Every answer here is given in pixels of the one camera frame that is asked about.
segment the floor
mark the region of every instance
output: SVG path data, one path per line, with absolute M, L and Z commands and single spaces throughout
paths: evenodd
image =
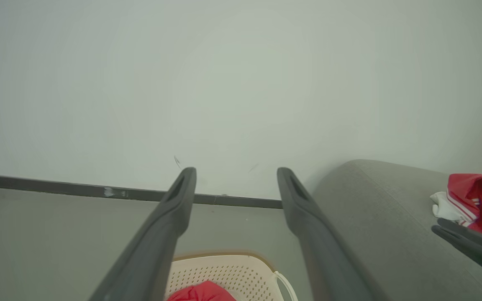
M 156 202 L 0 189 L 0 300 L 88 299 Z M 193 204 L 176 257 L 253 252 L 313 300 L 281 209 Z

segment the red fabric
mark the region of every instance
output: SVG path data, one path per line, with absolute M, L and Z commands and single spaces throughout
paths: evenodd
M 172 294 L 167 301 L 236 301 L 225 289 L 211 281 L 189 286 Z
M 472 219 L 468 227 L 482 233 L 482 175 L 475 173 L 454 173 L 449 176 L 448 199 L 459 202 Z

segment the plastic basket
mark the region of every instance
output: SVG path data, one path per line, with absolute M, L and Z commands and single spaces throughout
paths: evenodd
M 180 289 L 209 280 L 227 290 L 236 301 L 284 301 L 278 279 L 291 300 L 298 301 L 289 281 L 256 257 L 216 255 L 183 259 L 172 262 L 164 299 Z

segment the handle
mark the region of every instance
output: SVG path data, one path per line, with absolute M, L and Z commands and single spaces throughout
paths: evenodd
M 287 226 L 297 236 L 316 300 L 373 301 L 386 299 L 380 290 L 375 295 L 373 281 L 352 252 L 338 239 L 336 231 L 308 191 L 289 168 L 277 171 L 278 185 Z
M 434 234 L 482 266 L 482 234 L 445 219 L 438 219 L 438 224 L 431 227 Z
M 176 241 L 189 224 L 196 181 L 195 168 L 179 174 L 90 301 L 163 300 Z
M 289 294 L 289 298 L 291 299 L 291 301 L 299 301 L 299 299 L 297 298 L 297 294 L 295 294 L 295 290 L 293 289 L 293 286 L 291 286 L 287 278 L 283 276 L 283 274 L 280 274 L 278 271 L 276 271 L 271 276 L 271 280 L 276 282 L 276 280 L 278 279 L 281 280 L 281 282 L 285 286 L 285 289 L 287 289 L 287 293 Z M 276 290 L 280 293 L 280 287 L 278 286 L 278 282 L 276 282 Z

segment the gray sofa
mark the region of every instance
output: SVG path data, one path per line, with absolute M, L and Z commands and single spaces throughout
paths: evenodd
M 429 196 L 448 175 L 354 160 L 325 177 L 313 196 L 390 300 L 482 301 L 482 267 L 431 232 Z

